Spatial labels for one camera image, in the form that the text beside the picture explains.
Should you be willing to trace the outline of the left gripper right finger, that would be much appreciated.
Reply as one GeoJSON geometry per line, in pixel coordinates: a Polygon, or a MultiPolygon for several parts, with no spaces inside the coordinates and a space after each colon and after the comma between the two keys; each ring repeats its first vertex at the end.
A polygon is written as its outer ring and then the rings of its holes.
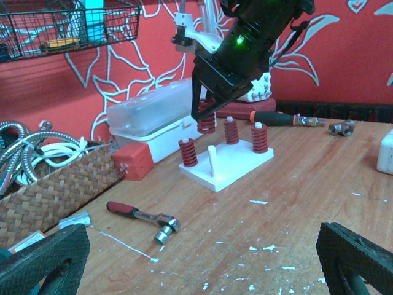
{"type": "Polygon", "coordinates": [[[392,294],[392,253],[339,223],[321,224],[317,255],[330,294],[392,294]]]}

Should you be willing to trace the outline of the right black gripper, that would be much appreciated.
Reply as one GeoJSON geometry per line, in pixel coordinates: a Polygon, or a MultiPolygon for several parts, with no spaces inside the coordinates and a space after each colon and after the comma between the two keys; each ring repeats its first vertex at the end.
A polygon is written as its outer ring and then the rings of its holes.
{"type": "Polygon", "coordinates": [[[222,107],[248,93],[252,82],[231,71],[224,69],[214,57],[196,55],[192,71],[192,108],[191,116],[194,120],[204,119],[222,107]],[[199,111],[201,88],[207,90],[205,98],[212,98],[214,104],[203,112],[199,111]]]}

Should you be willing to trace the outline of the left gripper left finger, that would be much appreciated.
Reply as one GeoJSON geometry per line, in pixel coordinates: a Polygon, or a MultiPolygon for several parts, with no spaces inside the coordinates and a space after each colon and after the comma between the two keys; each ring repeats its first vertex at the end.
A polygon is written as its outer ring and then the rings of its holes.
{"type": "Polygon", "coordinates": [[[1,294],[76,294],[90,241],[83,224],[67,226],[1,261],[1,294]]]}

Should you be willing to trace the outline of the orange black screwdriver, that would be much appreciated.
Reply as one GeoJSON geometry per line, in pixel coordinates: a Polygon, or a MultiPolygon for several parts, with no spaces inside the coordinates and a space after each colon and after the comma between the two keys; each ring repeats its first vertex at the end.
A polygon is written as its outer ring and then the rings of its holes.
{"type": "Polygon", "coordinates": [[[275,111],[252,111],[249,119],[252,123],[260,122],[267,126],[323,127],[327,124],[325,120],[316,117],[290,115],[275,111]]]}

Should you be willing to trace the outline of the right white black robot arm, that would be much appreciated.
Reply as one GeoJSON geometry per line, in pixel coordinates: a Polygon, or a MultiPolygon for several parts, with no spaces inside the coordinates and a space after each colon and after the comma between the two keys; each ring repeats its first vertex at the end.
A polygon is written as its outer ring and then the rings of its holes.
{"type": "Polygon", "coordinates": [[[192,71],[191,116],[201,121],[249,92],[273,65],[271,48],[287,26],[292,47],[309,23],[293,22],[315,11],[314,1],[229,1],[221,5],[235,18],[215,53],[197,53],[192,71]]]}

